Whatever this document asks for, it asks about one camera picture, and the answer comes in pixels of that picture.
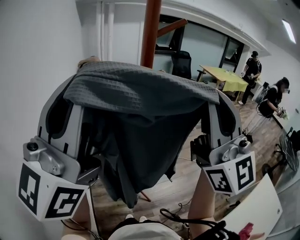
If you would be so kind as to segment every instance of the gray cloth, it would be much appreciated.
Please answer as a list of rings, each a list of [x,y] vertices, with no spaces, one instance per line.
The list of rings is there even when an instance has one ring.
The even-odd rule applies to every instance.
[[[218,91],[204,83],[118,62],[85,64],[64,98],[94,109],[100,178],[112,199],[129,208],[137,193],[175,173],[201,106],[219,103]]]

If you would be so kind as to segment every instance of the ceiling light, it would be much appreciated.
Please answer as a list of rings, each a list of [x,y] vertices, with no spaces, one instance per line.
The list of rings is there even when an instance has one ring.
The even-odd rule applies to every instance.
[[[290,40],[291,40],[293,43],[296,43],[296,40],[295,40],[295,37],[294,37],[294,35],[293,35],[293,31],[292,31],[292,28],[291,28],[290,24],[289,24],[286,20],[283,20],[283,19],[282,19],[282,22],[283,22],[283,24],[284,24],[284,26],[285,26],[285,29],[286,29],[286,31],[287,31],[287,34],[288,34],[289,37],[290,37]]]

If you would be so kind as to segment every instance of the yellow table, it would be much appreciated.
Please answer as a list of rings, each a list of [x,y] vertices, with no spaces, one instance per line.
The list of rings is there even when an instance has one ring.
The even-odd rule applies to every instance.
[[[209,67],[201,65],[200,67],[203,68],[204,72],[209,73],[217,80],[217,88],[219,87],[221,82],[225,82],[223,91],[238,91],[239,94],[235,101],[238,100],[240,92],[245,92],[246,87],[248,86],[248,83],[244,81],[240,76],[228,70],[218,67]]]

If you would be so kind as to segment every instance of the metal bracket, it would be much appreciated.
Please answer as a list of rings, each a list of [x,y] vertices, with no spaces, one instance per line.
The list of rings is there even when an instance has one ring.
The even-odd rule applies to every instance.
[[[38,161],[47,173],[57,176],[64,172],[63,162],[40,140],[32,138],[29,143],[23,144],[23,155],[28,162]]]

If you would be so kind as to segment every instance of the ceiling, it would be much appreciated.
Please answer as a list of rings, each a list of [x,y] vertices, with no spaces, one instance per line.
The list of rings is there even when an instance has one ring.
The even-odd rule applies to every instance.
[[[300,59],[300,10],[292,0],[251,0],[258,11],[269,22],[267,40],[277,44],[291,55]],[[282,19],[288,21],[296,39],[290,41]]]

